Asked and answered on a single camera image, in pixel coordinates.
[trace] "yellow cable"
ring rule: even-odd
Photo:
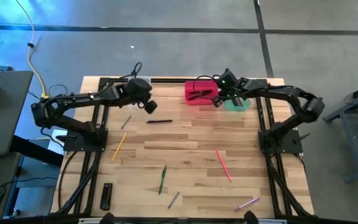
[[[31,18],[30,16],[28,15],[28,13],[25,11],[25,9],[23,8],[22,4],[20,4],[20,2],[18,0],[16,0],[16,2],[19,4],[19,6],[23,9],[24,13],[26,14],[27,18],[29,18],[29,21],[30,21],[30,25],[31,25],[31,29],[32,29],[32,37],[31,37],[31,41],[30,41],[30,44],[33,44],[33,41],[34,41],[34,37],[35,37],[35,29],[34,29],[34,25],[31,21]],[[42,78],[40,76],[40,74],[37,72],[37,70],[34,68],[34,66],[32,65],[31,63],[31,60],[30,60],[30,49],[31,47],[29,46],[29,49],[27,51],[27,62],[29,63],[31,69],[34,71],[34,73],[37,75],[38,79],[40,80],[40,83],[41,83],[41,86],[42,86],[42,95],[41,97],[42,98],[49,98],[49,96],[47,95],[47,89],[45,88],[45,85],[44,85],[44,81],[42,81]]]

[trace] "purple pencil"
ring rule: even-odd
[[[259,200],[259,198],[254,198],[254,199],[250,200],[249,202],[247,202],[247,203],[245,203],[245,204],[243,204],[243,205],[238,206],[236,209],[234,209],[234,212],[238,212],[240,209],[242,209],[242,208],[244,208],[245,206],[250,205],[250,204],[252,204],[252,203],[254,203],[254,202],[257,202],[258,200]]]

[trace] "cable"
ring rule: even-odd
[[[353,105],[353,106],[358,107],[358,105],[355,105],[355,104],[353,104],[353,103],[346,103],[347,98],[348,98],[349,96],[351,96],[353,93],[354,93],[354,92],[348,94],[348,95],[343,99],[342,102],[343,102],[344,104],[346,104],[346,105]]]
[[[28,179],[28,180],[13,180],[13,181],[9,181],[9,182],[1,184],[0,187],[4,187],[4,185],[11,184],[11,183],[14,183],[14,182],[17,183],[17,182],[27,182],[27,181],[30,181],[30,180],[45,180],[45,179],[55,179],[55,180],[57,180],[56,177],[33,177],[33,178]]]
[[[66,95],[68,94],[68,92],[67,92],[67,87],[66,87],[65,85],[63,85],[63,84],[56,84],[56,85],[52,85],[52,86],[49,87],[48,96],[50,96],[50,89],[51,89],[52,87],[55,87],[55,86],[62,86],[62,87],[64,87],[64,89],[66,90]]]
[[[297,153],[294,153],[293,155],[296,156],[297,158],[299,158],[299,160],[302,162],[303,170],[306,173],[306,166],[305,166],[305,163],[303,162],[303,159]]]
[[[37,98],[38,100],[40,99],[37,95],[35,95],[33,92],[31,92],[30,90],[27,90],[27,93],[35,98]]]
[[[63,176],[65,175],[65,172],[66,172],[66,168],[67,168],[67,165],[68,163],[71,161],[71,159],[74,157],[74,155],[76,154],[77,152],[73,152],[73,154],[70,155],[70,157],[67,159],[67,162],[65,164],[65,166],[63,167],[63,170],[62,170],[62,174],[60,176],[60,181],[59,181],[59,188],[57,190],[57,203],[58,203],[58,207],[59,209],[61,209],[62,207],[62,204],[60,203],[60,198],[62,197],[62,194],[60,192],[60,189],[62,188],[62,179],[63,179]]]
[[[18,0],[16,0],[16,2],[19,4],[19,6],[23,9],[25,15],[27,16],[27,18],[29,18],[30,21],[30,25],[31,25],[31,29],[32,29],[32,37],[31,37],[31,41],[29,43],[27,43],[27,45],[29,46],[28,50],[27,50],[27,62],[29,63],[31,69],[34,71],[34,73],[37,75],[38,79],[40,80],[41,86],[42,86],[42,98],[48,98],[49,96],[47,95],[47,90],[45,88],[44,85],[44,81],[42,81],[42,78],[40,76],[40,74],[37,72],[37,70],[34,68],[34,66],[31,63],[31,59],[30,59],[30,49],[34,48],[34,37],[35,37],[35,29],[34,29],[34,25],[31,21],[30,16],[28,15],[27,11],[23,8],[22,4],[20,4],[20,2]]]
[[[131,74],[124,75],[123,77],[119,77],[119,78],[122,79],[122,78],[131,77],[131,76],[136,78],[137,74],[140,72],[141,69],[142,69],[142,62],[137,62],[134,69],[131,71]]]
[[[193,91],[196,91],[196,82],[200,79],[200,78],[203,78],[203,77],[206,77],[206,78],[210,78],[212,79],[213,82],[216,83],[216,80],[215,80],[215,77],[220,77],[220,75],[213,75],[212,77],[209,76],[209,75],[200,75],[199,77],[197,77],[194,82],[193,82]],[[203,96],[197,96],[197,97],[200,97],[202,99],[207,99],[207,100],[212,100],[213,98],[207,98],[207,97],[203,97]]]
[[[42,134],[42,135],[48,136],[51,141],[53,141],[54,143],[57,143],[60,147],[63,147],[63,145],[60,144],[58,141],[54,140],[52,136],[50,136],[50,135],[47,134],[47,133],[44,133],[44,129],[45,129],[45,127],[41,128],[41,134]]]

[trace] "pink pencil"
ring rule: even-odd
[[[221,164],[222,164],[222,166],[223,166],[223,169],[224,169],[224,171],[225,171],[225,173],[226,173],[226,175],[227,175],[229,181],[231,182],[231,176],[230,176],[230,174],[229,174],[229,171],[227,171],[226,165],[224,165],[224,162],[223,162],[223,159],[222,159],[221,154],[219,153],[219,150],[216,150],[216,154],[218,155],[219,160],[221,161]]]

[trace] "yellow pencil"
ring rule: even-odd
[[[116,158],[116,156],[117,156],[117,154],[118,154],[118,151],[119,151],[119,149],[121,148],[122,143],[123,143],[124,140],[125,140],[125,137],[127,136],[127,133],[128,133],[128,132],[126,132],[126,133],[124,134],[124,137],[122,137],[121,142],[119,143],[119,145],[118,145],[118,147],[117,147],[116,153],[114,153],[114,156],[113,156],[112,159],[111,159],[111,162],[114,161],[114,159]]]

